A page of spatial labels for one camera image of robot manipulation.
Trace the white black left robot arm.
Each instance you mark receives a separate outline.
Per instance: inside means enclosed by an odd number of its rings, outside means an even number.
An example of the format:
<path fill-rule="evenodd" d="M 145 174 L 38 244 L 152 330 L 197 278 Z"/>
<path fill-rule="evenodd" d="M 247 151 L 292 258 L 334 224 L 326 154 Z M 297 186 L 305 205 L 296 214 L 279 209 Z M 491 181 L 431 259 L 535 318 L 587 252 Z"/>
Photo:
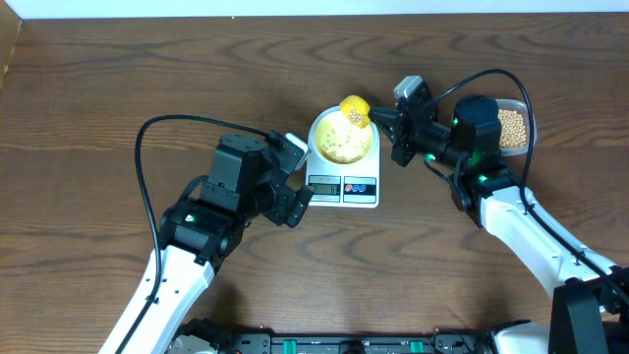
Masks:
<path fill-rule="evenodd" d="M 164 211 L 143 280 L 102 352 L 165 352 L 250 221 L 263 215 L 278 226 L 297 226 L 314 192 L 293 191 L 286 182 L 308 153 L 291 133 L 222 136 L 209 174 L 193 179 Z"/>

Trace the yellow measuring scoop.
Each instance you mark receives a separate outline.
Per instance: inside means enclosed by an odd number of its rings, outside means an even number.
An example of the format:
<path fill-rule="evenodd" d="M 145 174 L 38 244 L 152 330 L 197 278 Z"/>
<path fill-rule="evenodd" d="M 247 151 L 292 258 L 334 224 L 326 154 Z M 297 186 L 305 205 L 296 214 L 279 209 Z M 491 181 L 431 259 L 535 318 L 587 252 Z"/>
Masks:
<path fill-rule="evenodd" d="M 347 96 L 339 103 L 339 107 L 346 119 L 357 128 L 366 128 L 371 122 L 369 104 L 357 95 Z"/>

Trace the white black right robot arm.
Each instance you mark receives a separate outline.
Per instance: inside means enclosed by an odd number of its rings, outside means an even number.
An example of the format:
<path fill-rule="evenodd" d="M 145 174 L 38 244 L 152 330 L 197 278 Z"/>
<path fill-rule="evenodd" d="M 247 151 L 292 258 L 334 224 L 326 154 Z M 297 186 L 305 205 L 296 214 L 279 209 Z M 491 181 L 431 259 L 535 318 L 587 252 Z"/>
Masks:
<path fill-rule="evenodd" d="M 437 123 L 427 95 L 400 97 L 369 117 L 393 144 L 401 166 L 420 155 L 451 169 L 445 180 L 457 208 L 503 242 L 551 297 L 551 322 L 504 324 L 470 353 L 625 353 L 628 270 L 597 254 L 559 224 L 505 162 L 495 99 L 459 100 L 449 128 Z"/>

